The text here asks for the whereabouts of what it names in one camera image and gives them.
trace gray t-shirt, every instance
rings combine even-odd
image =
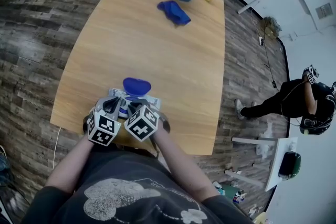
[[[252,224],[224,196],[196,202],[155,158],[97,146],[76,192],[44,187],[22,223]]]

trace white sneaker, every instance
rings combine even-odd
[[[236,108],[236,113],[237,113],[237,117],[240,120],[245,119],[245,117],[243,115],[241,115],[241,110],[244,108],[245,106],[242,104],[242,102],[239,99],[235,100],[235,108]]]

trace blue rag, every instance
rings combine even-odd
[[[163,10],[167,18],[176,25],[186,25],[191,21],[188,15],[180,8],[175,1],[164,1],[157,5],[157,8]]]

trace hand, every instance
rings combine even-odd
[[[308,74],[309,74],[308,71],[303,72],[303,74],[302,74],[302,79],[303,79],[304,82],[308,82],[308,81],[309,81],[309,80],[308,80],[308,77],[307,77]]]

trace fiducial marker cube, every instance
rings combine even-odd
[[[108,146],[112,142],[121,126],[121,123],[96,111],[93,111],[93,116],[87,123],[89,140],[103,146]]]
[[[144,105],[124,122],[124,126],[130,134],[142,142],[157,131],[158,122],[159,115]]]

